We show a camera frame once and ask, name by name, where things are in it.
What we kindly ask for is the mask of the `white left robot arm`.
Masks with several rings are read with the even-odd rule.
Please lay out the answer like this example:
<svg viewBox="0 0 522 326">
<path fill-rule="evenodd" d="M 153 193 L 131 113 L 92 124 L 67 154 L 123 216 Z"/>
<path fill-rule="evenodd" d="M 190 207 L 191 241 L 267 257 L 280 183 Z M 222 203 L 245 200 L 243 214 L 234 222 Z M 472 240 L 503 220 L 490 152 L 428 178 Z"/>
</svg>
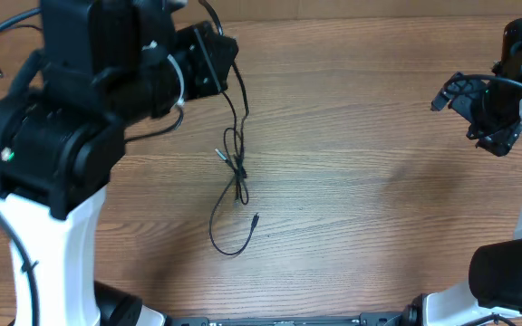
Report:
<svg viewBox="0 0 522 326">
<path fill-rule="evenodd" d="M 125 130 L 227 89 L 220 21 L 177 29 L 180 1 L 42 0 L 43 47 L 0 100 L 0 227 L 17 325 L 164 325 L 94 278 L 95 230 Z"/>
</svg>

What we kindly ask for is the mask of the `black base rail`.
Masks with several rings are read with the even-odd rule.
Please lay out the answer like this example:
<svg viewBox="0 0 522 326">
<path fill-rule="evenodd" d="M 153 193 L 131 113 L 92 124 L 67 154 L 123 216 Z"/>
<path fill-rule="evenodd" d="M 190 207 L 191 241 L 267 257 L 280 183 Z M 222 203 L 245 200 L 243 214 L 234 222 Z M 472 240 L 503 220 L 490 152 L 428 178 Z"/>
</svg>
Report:
<svg viewBox="0 0 522 326">
<path fill-rule="evenodd" d="M 400 325 L 401 312 L 363 312 L 357 316 L 208 319 L 168 316 L 165 326 L 385 326 Z"/>
</svg>

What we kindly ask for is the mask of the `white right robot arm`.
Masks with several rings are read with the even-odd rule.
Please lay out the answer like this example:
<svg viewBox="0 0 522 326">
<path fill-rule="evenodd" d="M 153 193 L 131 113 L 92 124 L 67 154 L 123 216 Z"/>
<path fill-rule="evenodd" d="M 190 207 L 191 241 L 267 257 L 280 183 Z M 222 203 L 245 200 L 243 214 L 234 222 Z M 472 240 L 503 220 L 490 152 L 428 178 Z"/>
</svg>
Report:
<svg viewBox="0 0 522 326">
<path fill-rule="evenodd" d="M 468 139 L 497 157 L 522 138 L 522 17 L 504 29 L 501 58 L 491 73 L 453 74 L 431 103 L 469 123 Z M 467 278 L 442 292 L 422 294 L 393 319 L 394 325 L 511 324 L 522 317 L 522 202 L 510 241 L 481 246 Z"/>
</svg>

